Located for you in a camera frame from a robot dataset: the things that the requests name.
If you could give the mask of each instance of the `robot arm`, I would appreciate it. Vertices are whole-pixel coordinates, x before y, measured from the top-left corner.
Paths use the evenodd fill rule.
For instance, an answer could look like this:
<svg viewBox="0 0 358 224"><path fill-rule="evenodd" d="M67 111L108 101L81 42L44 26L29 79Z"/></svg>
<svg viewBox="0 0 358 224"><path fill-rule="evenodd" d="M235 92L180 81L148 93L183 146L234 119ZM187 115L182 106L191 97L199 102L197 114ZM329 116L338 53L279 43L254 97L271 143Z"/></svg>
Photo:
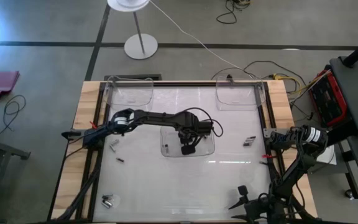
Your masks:
<svg viewBox="0 0 358 224"><path fill-rule="evenodd" d="M282 132L275 129L268 133L265 143L276 150L277 153L282 153L282 150L287 150L292 145L296 145L298 150L296 159L284 174L272 181L269 192L260 194L256 200L249 200L247 188L244 185L240 186L238 190L242 197L230 209L244 205L246 215L236 215L233 218L257 223L256 220L260 218L260 215L267 213L268 223L287 223L283 209L286 206L292 206L295 207L296 212L303 220L318 223L320 220L309 215L304 207L292 197L292 188L307 173L307 170L315 165L317 157L325 151L327 141L328 137L325 131L311 126L291 128ZM273 164L268 164L268 166L269 169L275 170Z"/></svg>
<svg viewBox="0 0 358 224"><path fill-rule="evenodd" d="M84 137L84 145L92 146L110 134L124 135L135 130L139 125L149 124L175 128L178 131L180 142L184 145L181 148L182 154L194 153L195 146L200 142L201 138L211 134L213 121L212 119L199 121L197 116L187 110L176 114L153 113L132 109L118 111L107 124L87 134Z"/></svg>

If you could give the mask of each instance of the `clear plastic container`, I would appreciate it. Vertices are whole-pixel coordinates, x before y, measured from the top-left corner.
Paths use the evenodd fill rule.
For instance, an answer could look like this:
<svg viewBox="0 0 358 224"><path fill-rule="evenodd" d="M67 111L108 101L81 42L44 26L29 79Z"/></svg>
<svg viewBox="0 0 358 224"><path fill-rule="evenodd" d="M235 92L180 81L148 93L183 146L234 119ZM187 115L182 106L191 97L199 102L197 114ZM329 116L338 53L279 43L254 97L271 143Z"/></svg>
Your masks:
<svg viewBox="0 0 358 224"><path fill-rule="evenodd" d="M196 152L183 155L178 132L173 127L161 127L161 154L165 157L193 157L193 156L207 156L215 151L213 133L205 136L196 146Z"/></svg>
<svg viewBox="0 0 358 224"><path fill-rule="evenodd" d="M150 111L152 109L154 81L151 78L145 80L133 78L119 78L111 76L107 79L104 89L106 103L112 110Z"/></svg>
<svg viewBox="0 0 358 224"><path fill-rule="evenodd" d="M218 77L216 106L219 110L256 110L266 100L262 80Z"/></svg>

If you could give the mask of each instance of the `wooden table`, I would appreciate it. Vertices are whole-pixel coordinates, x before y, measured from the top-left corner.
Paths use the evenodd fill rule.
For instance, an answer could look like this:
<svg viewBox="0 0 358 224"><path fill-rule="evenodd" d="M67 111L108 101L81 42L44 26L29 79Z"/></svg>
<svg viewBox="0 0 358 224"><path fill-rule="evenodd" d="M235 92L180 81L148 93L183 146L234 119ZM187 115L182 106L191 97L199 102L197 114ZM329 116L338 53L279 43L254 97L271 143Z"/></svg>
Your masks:
<svg viewBox="0 0 358 224"><path fill-rule="evenodd" d="M96 81L84 82L81 91L80 101L77 107L76 116L74 119L74 124L73 124L74 129L92 128L90 121L94 119L94 112L95 112L96 102L98 98L100 83L101 82L96 82ZM268 85L270 100L272 102L272 109L273 109L277 128L290 128L294 126L284 82L282 80L269 80L267 81L267 85ZM264 113L265 113L264 117L265 117L266 125L269 128L270 121L269 121L269 115L267 114L267 106L266 104L264 104L263 106L264 106ZM101 108L100 112L101 114L99 116L99 120L100 120L99 124L101 124L103 120L104 108ZM82 141L78 141L74 144L70 144L67 149L67 154L73 152L74 150L80 148L81 146L82 146ZM84 149L70 156L70 158L67 159L67 161L65 161L62 167L62 174L60 176L60 180L58 181L58 189L55 194L55 200L53 201L53 207L50 214L50 218L59 217L71 204L71 202L79 192L81 187L81 180L83 178L86 155L87 155L87 150ZM295 157L296 157L295 149L289 149L283 153L285 168L288 168L288 166L295 160ZM298 185L305 197L306 210L311 215L317 217L316 207L314 205L314 200L311 193L308 176L304 175L298 181ZM91 189L89 189L85 197L85 203L84 203L83 215L82 215L83 218L86 218L86 215L88 214L90 190ZM301 202L300 194L295 186L293 188L293 193L295 197Z"/></svg>

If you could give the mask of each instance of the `concrete floor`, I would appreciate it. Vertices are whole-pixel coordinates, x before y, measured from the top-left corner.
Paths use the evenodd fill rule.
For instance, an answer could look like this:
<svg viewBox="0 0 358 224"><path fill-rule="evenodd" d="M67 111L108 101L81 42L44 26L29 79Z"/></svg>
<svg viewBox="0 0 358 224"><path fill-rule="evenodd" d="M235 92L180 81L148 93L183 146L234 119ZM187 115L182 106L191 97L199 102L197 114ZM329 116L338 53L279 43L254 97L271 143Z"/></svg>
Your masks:
<svg viewBox="0 0 358 224"><path fill-rule="evenodd" d="M207 4L202 0L154 2L184 30L209 44L358 45L358 1L260 0L237 12L239 22L234 25L215 21L225 12L224 0ZM94 42L105 6L105 0L0 0L0 41ZM138 17L141 30L160 43L194 42L151 4L139 11ZM125 42L133 34L132 15L111 10L103 42ZM13 159L9 164L0 190L0 219L9 223L46 219L67 143L60 133L72 125L92 51L92 47L0 46L0 70L21 73L14 91L0 101L0 129L6 101L16 94L27 98L26 108L12 124L15 131L6 131L0 141L32 152L28 161ZM306 82L329 59L349 54L339 50L213 51L240 67L253 60L274 60L299 73ZM164 80L205 80L226 67L230 65L203 49L158 49L152 58L136 61L122 48L101 48L91 79L160 73ZM261 77L283 72L258 64L249 71ZM241 76L236 71L230 74ZM307 95L297 105L306 112L313 110ZM294 120L305 117L296 109L293 116ZM358 183L355 164L352 170ZM349 201L342 194L349 188L344 175L322 172L309 178L319 217L358 223L358 200Z"/></svg>

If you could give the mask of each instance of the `lamp shade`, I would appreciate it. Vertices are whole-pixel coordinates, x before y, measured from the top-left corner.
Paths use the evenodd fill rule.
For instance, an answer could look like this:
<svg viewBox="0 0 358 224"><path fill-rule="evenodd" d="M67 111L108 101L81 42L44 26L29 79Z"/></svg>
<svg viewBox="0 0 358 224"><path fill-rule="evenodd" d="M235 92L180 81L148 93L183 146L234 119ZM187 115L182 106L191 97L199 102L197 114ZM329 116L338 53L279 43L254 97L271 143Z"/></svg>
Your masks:
<svg viewBox="0 0 358 224"><path fill-rule="evenodd" d="M109 6L121 12L134 12L145 7L150 0L108 0Z"/></svg>

